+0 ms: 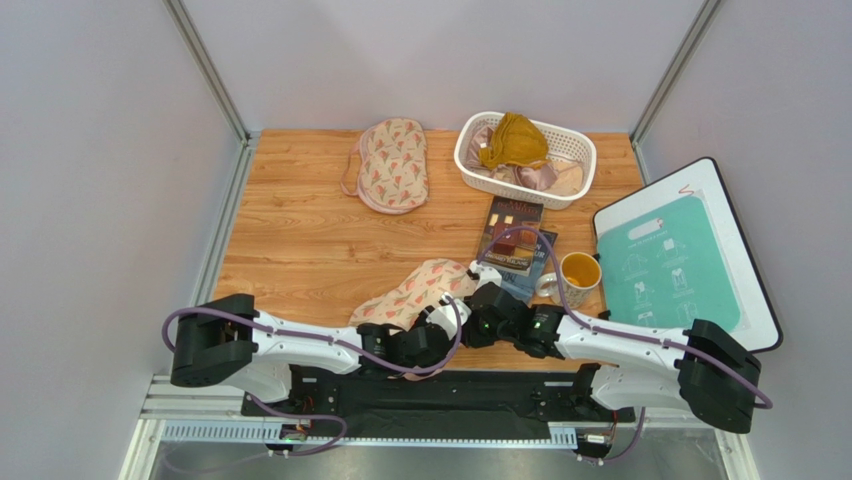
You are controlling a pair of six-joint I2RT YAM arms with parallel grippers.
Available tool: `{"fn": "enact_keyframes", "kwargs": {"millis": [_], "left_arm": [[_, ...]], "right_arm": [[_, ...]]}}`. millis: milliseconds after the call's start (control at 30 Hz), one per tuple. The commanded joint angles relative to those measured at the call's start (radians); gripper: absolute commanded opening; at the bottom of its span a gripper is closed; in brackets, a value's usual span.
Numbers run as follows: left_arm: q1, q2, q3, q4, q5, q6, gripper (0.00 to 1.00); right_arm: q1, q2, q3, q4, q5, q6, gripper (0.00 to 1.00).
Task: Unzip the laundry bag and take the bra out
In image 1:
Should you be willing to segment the floral mesh laundry bag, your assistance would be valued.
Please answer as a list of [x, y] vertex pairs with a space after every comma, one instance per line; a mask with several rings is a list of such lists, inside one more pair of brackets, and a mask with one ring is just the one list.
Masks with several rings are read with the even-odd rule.
[[[418, 316], [428, 307], [437, 308], [442, 295], [451, 294], [463, 298], [474, 293], [477, 281], [467, 273], [462, 263], [446, 258], [424, 261], [413, 270], [397, 287], [385, 294], [373, 297], [356, 307], [348, 325], [358, 327], [362, 324], [389, 325], [392, 334], [402, 334], [414, 328]], [[444, 336], [449, 342], [441, 347], [435, 360], [428, 360], [420, 373], [401, 373], [375, 364], [371, 360], [363, 361], [361, 376], [376, 375], [380, 379], [403, 377], [416, 381], [440, 373], [457, 350], [454, 345], [454, 333]]]

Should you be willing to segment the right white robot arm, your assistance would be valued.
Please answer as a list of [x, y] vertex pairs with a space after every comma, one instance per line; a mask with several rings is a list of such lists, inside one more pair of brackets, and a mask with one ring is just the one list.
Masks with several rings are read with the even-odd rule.
[[504, 341], [534, 358], [581, 360], [590, 368], [582, 397], [608, 409], [653, 407], [691, 412], [724, 431], [746, 434], [767, 409], [759, 395], [760, 361], [720, 326], [651, 328], [528, 306], [494, 283], [465, 298], [470, 314], [463, 343]]

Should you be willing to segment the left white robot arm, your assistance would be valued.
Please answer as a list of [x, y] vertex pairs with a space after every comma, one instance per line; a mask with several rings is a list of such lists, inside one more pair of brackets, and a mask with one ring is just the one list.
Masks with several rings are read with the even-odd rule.
[[297, 367], [378, 380], [429, 376], [455, 355], [469, 317], [463, 301], [444, 293], [408, 328], [327, 328], [284, 320], [256, 309], [253, 296], [234, 294], [173, 312], [161, 335], [172, 353], [172, 385], [227, 385], [273, 403], [288, 399]]

